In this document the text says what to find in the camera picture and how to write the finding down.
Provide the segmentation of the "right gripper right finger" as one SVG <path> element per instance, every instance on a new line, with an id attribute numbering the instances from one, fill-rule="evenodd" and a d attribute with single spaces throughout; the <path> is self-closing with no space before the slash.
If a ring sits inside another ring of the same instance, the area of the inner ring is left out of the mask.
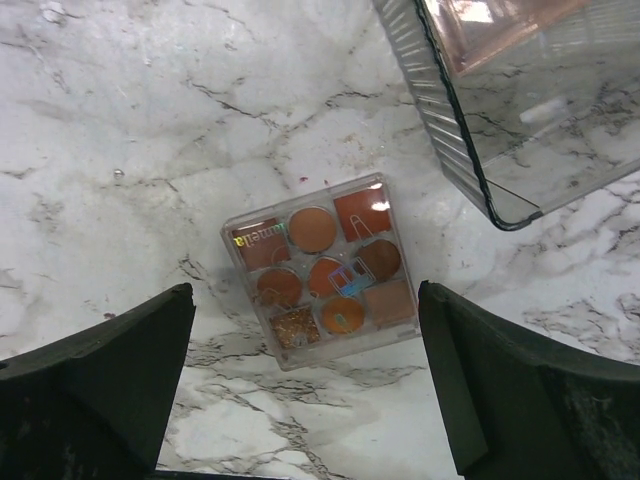
<path id="1" fill-rule="evenodd" d="M 570 347 L 424 281 L 419 321 L 465 479 L 636 479 L 639 368 Z"/>

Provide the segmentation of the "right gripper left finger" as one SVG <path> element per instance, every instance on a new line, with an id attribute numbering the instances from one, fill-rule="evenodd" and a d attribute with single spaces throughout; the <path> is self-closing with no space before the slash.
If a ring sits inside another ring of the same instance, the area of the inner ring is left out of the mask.
<path id="1" fill-rule="evenodd" d="M 175 285 L 93 327 L 1 362 L 4 479 L 154 473 L 196 307 Z"/>

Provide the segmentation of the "orange eyeshadow palette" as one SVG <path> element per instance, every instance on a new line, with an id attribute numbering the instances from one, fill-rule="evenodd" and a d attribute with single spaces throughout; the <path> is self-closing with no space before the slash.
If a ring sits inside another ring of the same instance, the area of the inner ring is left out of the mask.
<path id="1" fill-rule="evenodd" d="M 221 237 L 284 371 L 420 334 L 380 173 L 231 218 Z"/>

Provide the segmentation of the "clear acrylic makeup organizer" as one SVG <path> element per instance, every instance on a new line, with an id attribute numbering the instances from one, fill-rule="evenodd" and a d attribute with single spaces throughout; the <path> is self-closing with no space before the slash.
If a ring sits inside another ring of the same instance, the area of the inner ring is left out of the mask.
<path id="1" fill-rule="evenodd" d="M 464 76 L 426 1 L 374 7 L 444 175 L 500 230 L 639 168 L 639 5 L 588 4 Z"/>

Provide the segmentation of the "rose gold clear compact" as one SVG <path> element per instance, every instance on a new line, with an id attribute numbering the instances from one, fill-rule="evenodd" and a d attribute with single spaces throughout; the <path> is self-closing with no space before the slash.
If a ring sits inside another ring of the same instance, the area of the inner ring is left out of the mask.
<path id="1" fill-rule="evenodd" d="M 464 76 L 580 8 L 586 1 L 426 1 L 449 71 Z"/>

